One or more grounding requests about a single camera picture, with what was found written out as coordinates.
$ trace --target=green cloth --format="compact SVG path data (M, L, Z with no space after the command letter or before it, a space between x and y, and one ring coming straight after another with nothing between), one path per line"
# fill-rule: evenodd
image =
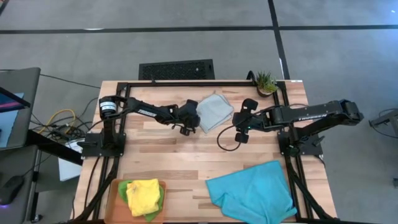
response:
M120 182L119 186L118 186L119 195L125 203L128 203L127 193L126 193L127 192L127 184L130 184L131 182L132 182L132 180L125 180L125 181Z
M162 204L163 204L163 199L164 199L164 190L162 186L159 186L160 190L160 198L159 201L157 201L157 206L159 207L159 210L156 212L152 212L150 214L144 215L144 218L147 222L151 222L161 211L162 211Z

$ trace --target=gray cloth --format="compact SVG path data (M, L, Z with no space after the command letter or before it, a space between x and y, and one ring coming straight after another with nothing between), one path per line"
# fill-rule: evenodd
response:
M200 127L205 133L232 118L234 107L223 95L213 94L198 104Z

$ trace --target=gray carpet floor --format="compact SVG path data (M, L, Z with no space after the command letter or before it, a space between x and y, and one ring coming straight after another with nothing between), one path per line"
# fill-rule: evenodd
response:
M280 26L398 24L393 0L274 0ZM10 0L0 30L170 26L271 26L265 0ZM291 79L303 80L310 104L355 101L365 120L325 131L326 172L338 216L396 223L398 140L367 120L398 107L398 30L281 31ZM100 86L137 80L140 63L212 58L216 79L243 79L248 70L282 78L274 32L217 31L123 34L0 35L0 69L40 67L42 73ZM94 88L41 77L34 114L45 122L64 108L81 113ZM94 106L83 120L93 117ZM393 134L388 126L380 131ZM50 191L40 194L40 223L68 219L78 179L59 183L57 159L40 168Z

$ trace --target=wooden tray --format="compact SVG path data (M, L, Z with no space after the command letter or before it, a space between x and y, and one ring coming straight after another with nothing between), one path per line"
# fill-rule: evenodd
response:
M108 203L106 205L104 222L106 224L122 224L122 223L147 223L144 216L133 217L129 209L129 205L126 204L119 196L118 186L119 183L125 181L121 179L114 179L111 183L109 190ZM166 200L166 183L159 181L159 185L164 189L164 199L162 204L162 211L150 222L152 224L159 224L164 222L164 205Z

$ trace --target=desk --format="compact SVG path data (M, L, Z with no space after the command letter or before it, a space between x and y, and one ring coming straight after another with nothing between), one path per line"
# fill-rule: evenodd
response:
M103 82L99 97L114 95L117 84L116 81ZM285 85L290 104L308 104L302 82L285 81ZM246 98L258 101L257 109L274 105L272 97L261 98L252 86L133 87L130 96L157 106L182 105L187 99L201 101L214 92L224 95L235 111L240 110ZM94 122L99 120L97 107ZM296 124L305 126L308 122ZM205 180L273 160L280 161L282 167L285 167L285 161L279 152L276 132L251 131L247 144L242 144L234 152L222 151L216 144L216 137L229 125L231 120L208 134L198 128L196 134L186 137L177 129L171 130L170 126L161 125L152 118L128 114L125 126L126 147L119 163L118 178L164 180L167 184L167 222L236 222L237 220L224 217L220 209L211 203ZM93 131L98 133L101 128L99 124ZM235 134L233 129L225 132L220 138L220 143L224 147L233 148L237 144L234 141ZM83 210L88 179L95 160L96 158L87 158L83 163L75 197L76 214ZM323 164L313 156L302 156L302 160L309 191L325 211L335 217L336 212ZM94 171L89 201L98 188L101 161L102 159ZM101 203L100 218L104 217L107 196L106 192ZM302 216L305 217L305 207L299 190L298 199ZM289 221L294 221L294 217L289 218Z
M43 159L41 151L68 161L82 163L79 153L28 130L39 77L39 68L0 73L0 86L11 93L24 93L23 99L30 103L30 108L18 111L7 147L0 147L0 173L3 175L0 178L0 186L3 186L12 176L22 175L36 166L25 175L24 185L14 201L5 207L0 207L0 220L4 223L35 220L36 205L41 190L36 187L40 168L38 164Z

